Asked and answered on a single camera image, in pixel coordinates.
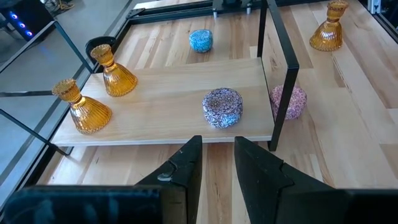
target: wooden table surface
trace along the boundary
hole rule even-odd
[[[299,119],[285,123],[275,155],[333,187],[397,188],[398,45],[359,2],[349,3],[341,19],[344,45],[335,52],[319,52],[308,43],[326,19],[327,2],[280,8],[300,63],[297,84],[307,92],[308,105]],[[118,60],[132,69],[250,57],[256,54],[258,17],[254,11],[220,15],[216,22],[206,17],[135,26]],[[220,44],[214,50],[203,55],[180,50],[188,47],[181,40],[191,30],[204,27],[225,34],[215,36]],[[127,52],[130,57],[123,57]],[[280,85],[286,64],[269,13],[263,59],[268,84]],[[57,154],[40,182],[132,185],[179,147],[76,147],[71,156],[59,159]],[[203,158],[198,223],[249,223],[233,145],[205,144]]]
[[[83,96],[111,108],[111,120],[102,130],[81,134],[68,114],[52,143],[58,146],[183,144],[194,135],[201,135],[203,143],[234,142],[235,136],[251,141],[271,140],[274,117],[260,58],[131,71],[139,84],[124,96],[107,94],[102,73],[92,74],[81,91]],[[232,88],[243,99],[241,119],[226,129],[210,126],[203,115],[204,96],[217,88]]]

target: gray floor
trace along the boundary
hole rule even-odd
[[[100,35],[114,35],[124,22],[125,14],[136,3],[131,0],[73,0],[75,7],[57,16],[79,51],[86,57],[86,42]],[[0,64],[17,52],[25,42],[0,31]],[[3,71],[0,91],[51,90],[59,80],[71,78],[81,67],[81,62],[62,36],[55,30],[43,42],[25,51]],[[78,79],[81,84],[90,73],[83,70]],[[55,96],[0,98],[0,108],[22,121],[43,136],[48,136],[62,111],[61,102],[48,121],[42,121]],[[31,165],[42,143],[6,118],[0,116],[0,207]]]

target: blue patterned tin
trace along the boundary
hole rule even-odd
[[[230,88],[218,88],[206,94],[202,101],[206,120],[215,128],[236,124],[243,113],[242,96]]]
[[[189,35],[191,48],[198,53],[205,53],[213,46],[213,34],[210,30],[196,30]]]

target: light wooden shelf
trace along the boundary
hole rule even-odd
[[[97,133],[80,134],[70,114],[52,142],[58,146],[114,146],[186,143],[194,135],[203,142],[233,142],[235,136],[252,141],[271,140],[274,121],[262,63],[259,58],[195,63],[179,67],[135,70],[139,83],[122,97],[105,92],[102,74],[87,81],[82,94],[113,111],[111,121]],[[215,88],[227,87],[243,98],[243,116],[227,129],[212,128],[201,102]]]

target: ribbed glass vase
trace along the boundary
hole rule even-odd
[[[110,45],[101,44],[90,55],[104,67],[105,88],[110,96],[123,96],[136,87],[137,77],[123,65],[114,62]]]
[[[72,120],[82,134],[91,134],[100,130],[111,119],[111,109],[99,101],[82,96],[74,79],[57,83],[52,89],[52,94],[70,104]]]
[[[334,51],[343,45],[343,29],[339,22],[343,16],[348,2],[335,0],[329,2],[327,19],[323,22],[310,38],[310,45],[321,51]]]

